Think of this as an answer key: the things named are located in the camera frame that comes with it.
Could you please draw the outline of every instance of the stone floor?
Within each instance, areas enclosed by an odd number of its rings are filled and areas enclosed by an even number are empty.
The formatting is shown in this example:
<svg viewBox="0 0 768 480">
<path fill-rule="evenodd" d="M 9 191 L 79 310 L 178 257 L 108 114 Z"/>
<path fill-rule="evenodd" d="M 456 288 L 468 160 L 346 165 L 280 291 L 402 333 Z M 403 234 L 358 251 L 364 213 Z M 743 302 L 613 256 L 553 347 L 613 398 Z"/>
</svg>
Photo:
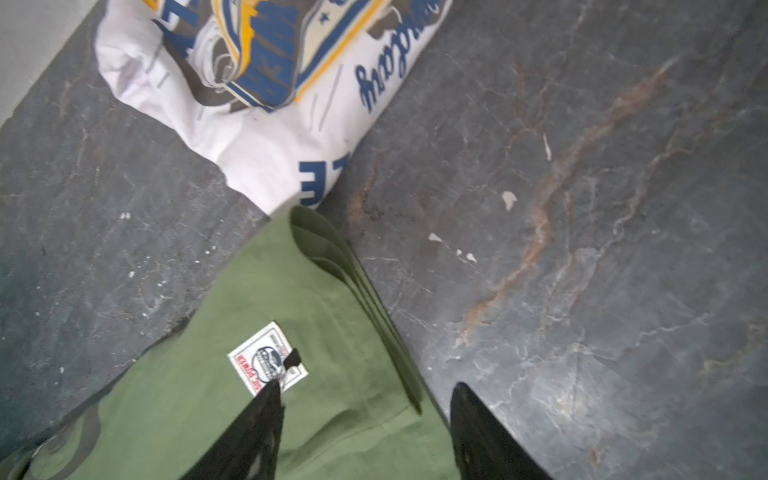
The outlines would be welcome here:
<svg viewBox="0 0 768 480">
<path fill-rule="evenodd" d="M 102 12 L 0 130 L 0 454 L 267 222 L 113 99 Z M 768 478 L 767 148 L 765 2 L 469 1 L 320 210 L 441 406 L 466 381 L 554 478 Z"/>
</svg>

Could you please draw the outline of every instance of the clothing label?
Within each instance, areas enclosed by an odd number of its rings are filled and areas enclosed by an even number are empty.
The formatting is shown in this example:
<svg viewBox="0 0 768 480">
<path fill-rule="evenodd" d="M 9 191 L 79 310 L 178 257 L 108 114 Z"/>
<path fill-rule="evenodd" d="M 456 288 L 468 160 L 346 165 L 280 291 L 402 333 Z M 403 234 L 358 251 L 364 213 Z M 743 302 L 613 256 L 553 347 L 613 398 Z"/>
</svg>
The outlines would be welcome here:
<svg viewBox="0 0 768 480">
<path fill-rule="evenodd" d="M 278 379 L 280 389 L 285 392 L 309 375 L 303 364 L 285 370 L 283 362 L 291 350 L 293 347 L 283 331 L 272 322 L 232 350 L 227 357 L 245 386 L 256 396 L 270 380 Z"/>
</svg>

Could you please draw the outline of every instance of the white paint chip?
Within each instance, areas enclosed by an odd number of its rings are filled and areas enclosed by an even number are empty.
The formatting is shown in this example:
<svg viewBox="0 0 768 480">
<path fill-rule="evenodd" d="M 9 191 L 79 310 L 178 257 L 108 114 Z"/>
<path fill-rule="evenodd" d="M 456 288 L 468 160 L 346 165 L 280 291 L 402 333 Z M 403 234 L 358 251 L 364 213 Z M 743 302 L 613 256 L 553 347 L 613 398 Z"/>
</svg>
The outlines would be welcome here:
<svg viewBox="0 0 768 480">
<path fill-rule="evenodd" d="M 544 152 L 547 154 L 547 161 L 552 161 L 552 149 L 549 147 L 547 134 L 543 134 L 541 137 L 544 139 Z"/>
<path fill-rule="evenodd" d="M 502 200 L 504 201 L 504 207 L 509 212 L 512 210 L 512 207 L 515 206 L 515 202 L 518 201 L 518 198 L 512 192 L 506 191 L 502 194 Z"/>
</svg>

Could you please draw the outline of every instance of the white t-shirt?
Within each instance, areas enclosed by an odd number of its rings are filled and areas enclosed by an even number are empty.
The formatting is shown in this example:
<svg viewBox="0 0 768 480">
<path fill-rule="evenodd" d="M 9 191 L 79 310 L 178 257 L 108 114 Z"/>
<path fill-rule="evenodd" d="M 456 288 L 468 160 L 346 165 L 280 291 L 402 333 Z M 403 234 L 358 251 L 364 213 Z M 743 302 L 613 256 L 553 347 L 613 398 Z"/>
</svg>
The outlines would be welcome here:
<svg viewBox="0 0 768 480">
<path fill-rule="evenodd" d="M 114 95 L 267 214 L 325 197 L 452 0 L 110 0 Z"/>
</svg>

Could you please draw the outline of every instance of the rust stain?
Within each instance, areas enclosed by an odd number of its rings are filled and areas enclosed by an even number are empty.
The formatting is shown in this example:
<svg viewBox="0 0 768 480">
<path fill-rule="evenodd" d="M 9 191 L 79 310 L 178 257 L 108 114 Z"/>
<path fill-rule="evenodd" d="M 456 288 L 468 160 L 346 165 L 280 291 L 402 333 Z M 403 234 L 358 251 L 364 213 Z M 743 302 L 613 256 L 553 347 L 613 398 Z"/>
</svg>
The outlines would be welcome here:
<svg viewBox="0 0 768 480">
<path fill-rule="evenodd" d="M 368 201 L 368 194 L 373 188 L 373 184 L 376 182 L 376 170 L 379 168 L 378 163 L 374 163 L 371 166 L 371 176 L 366 180 L 366 184 L 363 185 L 362 190 L 353 195 L 352 200 L 349 201 L 349 206 L 346 209 L 346 219 L 352 225 L 359 224 L 366 216 L 366 202 Z"/>
<path fill-rule="evenodd" d="M 729 376 L 752 351 L 765 345 L 766 331 L 768 331 L 768 326 L 766 325 L 747 325 L 746 345 L 725 360 L 705 359 L 701 364 L 701 370 L 698 374 L 699 378 L 709 379 L 709 377 L 717 374 Z"/>
<path fill-rule="evenodd" d="M 600 468 L 600 450 L 597 448 L 589 450 L 589 462 L 592 464 L 593 470 L 597 471 Z"/>
<path fill-rule="evenodd" d="M 605 122 L 587 130 L 570 147 L 565 148 L 561 155 L 553 159 L 549 174 L 535 190 L 535 202 L 531 213 L 535 225 L 534 236 L 525 248 L 523 259 L 518 268 L 507 275 L 502 284 L 495 289 L 493 297 L 490 300 L 476 303 L 467 313 L 462 334 L 465 343 L 469 344 L 472 331 L 483 323 L 482 318 L 488 309 L 497 306 L 509 294 L 523 275 L 536 265 L 547 245 L 551 242 L 552 225 L 548 214 L 550 199 L 563 182 L 571 176 L 581 154 L 602 137 L 611 133 L 620 121 L 647 106 L 650 99 L 667 83 L 666 72 L 675 63 L 677 63 L 677 58 L 666 61 L 649 78 L 643 79 L 624 91 L 606 111 L 607 120 Z"/>
</svg>

